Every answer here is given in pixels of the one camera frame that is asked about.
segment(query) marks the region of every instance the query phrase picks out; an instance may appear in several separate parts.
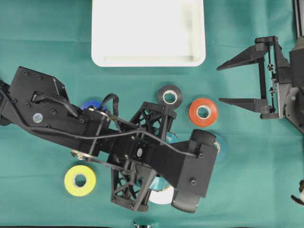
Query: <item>screw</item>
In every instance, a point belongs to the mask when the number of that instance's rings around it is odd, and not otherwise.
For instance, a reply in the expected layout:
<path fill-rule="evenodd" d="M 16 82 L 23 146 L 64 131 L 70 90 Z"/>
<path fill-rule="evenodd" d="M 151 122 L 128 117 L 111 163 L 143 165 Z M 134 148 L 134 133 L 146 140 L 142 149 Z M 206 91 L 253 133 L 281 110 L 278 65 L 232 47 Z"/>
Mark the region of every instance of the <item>screw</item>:
<path fill-rule="evenodd" d="M 143 154 L 143 150 L 142 150 L 142 148 L 139 148 L 137 151 L 137 157 L 141 157 L 142 154 Z"/>
<path fill-rule="evenodd" d="M 191 180 L 191 184 L 194 186 L 194 185 L 196 185 L 196 180 L 195 179 L 192 179 Z"/>

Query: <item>white tape roll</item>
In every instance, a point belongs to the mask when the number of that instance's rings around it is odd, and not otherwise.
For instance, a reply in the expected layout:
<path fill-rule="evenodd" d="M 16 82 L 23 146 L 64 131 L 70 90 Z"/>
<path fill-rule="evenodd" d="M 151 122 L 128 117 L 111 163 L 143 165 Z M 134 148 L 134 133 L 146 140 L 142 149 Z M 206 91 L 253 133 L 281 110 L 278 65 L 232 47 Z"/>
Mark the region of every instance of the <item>white tape roll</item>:
<path fill-rule="evenodd" d="M 169 204 L 172 202 L 174 195 L 174 188 L 172 186 L 163 191 L 152 191 L 149 201 L 156 204 Z"/>

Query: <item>bolt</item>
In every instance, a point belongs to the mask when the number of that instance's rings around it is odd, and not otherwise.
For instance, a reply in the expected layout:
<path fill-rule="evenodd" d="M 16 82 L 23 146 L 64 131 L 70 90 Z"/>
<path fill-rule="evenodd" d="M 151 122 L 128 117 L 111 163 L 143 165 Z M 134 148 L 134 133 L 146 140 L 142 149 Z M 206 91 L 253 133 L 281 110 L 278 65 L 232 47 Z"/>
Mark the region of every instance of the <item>bolt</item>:
<path fill-rule="evenodd" d="M 192 179 L 191 180 L 191 184 L 194 186 L 194 185 L 196 185 L 196 180 L 195 179 Z"/>
<path fill-rule="evenodd" d="M 81 161 L 85 159 L 85 158 L 84 158 L 82 155 L 80 155 L 80 154 L 77 155 L 77 158 L 78 158 L 78 160 L 81 160 Z"/>
<path fill-rule="evenodd" d="M 137 151 L 137 157 L 141 157 L 142 154 L 143 154 L 143 150 L 142 150 L 142 148 L 139 148 Z"/>

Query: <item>black cable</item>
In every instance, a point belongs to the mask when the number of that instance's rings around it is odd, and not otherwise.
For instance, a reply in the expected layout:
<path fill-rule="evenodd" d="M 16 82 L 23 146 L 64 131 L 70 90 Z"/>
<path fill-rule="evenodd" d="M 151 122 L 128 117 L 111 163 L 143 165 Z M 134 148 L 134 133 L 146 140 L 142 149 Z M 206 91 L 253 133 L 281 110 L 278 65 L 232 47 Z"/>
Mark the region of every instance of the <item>black cable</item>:
<path fill-rule="evenodd" d="M 102 101 L 100 107 L 104 107 L 105 104 L 112 99 L 113 99 L 113 115 L 118 116 L 119 97 L 116 94 L 108 94 Z"/>
<path fill-rule="evenodd" d="M 27 125 L 27 123 L 22 118 L 22 116 L 19 113 L 19 111 L 17 110 L 15 104 L 12 103 L 12 101 L 9 98 L 9 96 L 4 92 L 4 90 L 1 87 L 0 87 L 0 92 L 4 96 L 4 98 L 7 100 L 7 102 L 10 104 L 10 106 L 12 107 L 12 109 L 13 109 L 15 115 L 17 116 L 18 120 L 20 121 L 21 125 L 24 128 L 28 129 L 29 131 L 41 131 L 41 132 L 49 132 L 49 133 L 58 133 L 58 134 L 66 135 L 66 136 L 69 136 L 69 137 L 74 137 L 74 138 L 84 139 L 84 140 L 114 138 L 114 137 L 121 137 L 121 136 L 126 136 L 126 135 L 131 135 L 131 134 L 142 133 L 142 134 L 144 134 L 146 136 L 149 136 L 150 138 L 152 138 L 154 140 L 157 140 L 158 142 L 160 142 L 163 145 L 167 146 L 168 148 L 170 148 L 171 150 L 175 151 L 176 153 L 180 153 L 180 154 L 184 154 L 184 155 L 196 158 L 195 154 L 188 153 L 188 152 L 182 152 L 182 151 L 176 149 L 175 147 L 171 146 L 170 144 L 166 143 L 162 139 L 156 137 L 155 135 L 153 135 L 153 134 L 151 134 L 149 132 L 146 132 L 146 131 L 142 131 L 142 130 L 132 130 L 132 131 L 124 132 L 124 133 L 109 134 L 109 135 L 103 135 L 103 136 L 82 136 L 82 135 L 77 135 L 77 134 L 69 133 L 69 132 L 58 130 L 58 129 L 54 129 L 54 128 L 48 128 L 48 127 L 30 127 L 30 126 Z"/>

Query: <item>green tablecloth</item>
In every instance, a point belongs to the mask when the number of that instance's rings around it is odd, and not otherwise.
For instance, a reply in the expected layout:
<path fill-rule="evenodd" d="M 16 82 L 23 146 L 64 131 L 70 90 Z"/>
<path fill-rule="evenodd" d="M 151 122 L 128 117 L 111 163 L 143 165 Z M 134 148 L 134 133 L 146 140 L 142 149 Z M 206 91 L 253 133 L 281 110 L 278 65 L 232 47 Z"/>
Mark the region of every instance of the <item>green tablecloth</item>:
<path fill-rule="evenodd" d="M 304 208 L 290 199 L 303 177 L 302 135 L 287 120 L 261 121 L 258 114 L 218 102 L 219 97 L 259 98 L 257 66 L 216 71 L 256 37 L 279 36 L 288 56 L 295 45 L 292 2 L 205 0 L 207 58 L 199 67 L 100 68 L 91 60 L 90 0 L 0 0 L 1 80 L 11 83 L 18 66 L 35 69 L 60 79 L 76 105 L 114 92 L 124 119 L 143 101 L 156 102 L 162 85 L 175 84 L 184 94 L 173 125 L 180 139 L 195 128 L 189 105 L 208 97 L 216 101 L 219 119 L 207 130 L 228 144 L 195 214 L 152 203 L 148 213 L 135 213 L 110 203 L 108 168 L 92 164 L 96 188 L 86 197 L 72 197 L 63 178 L 81 162 L 69 149 L 12 124 L 2 127 L 0 225 L 127 228 L 135 219 L 160 228 L 302 227 Z"/>

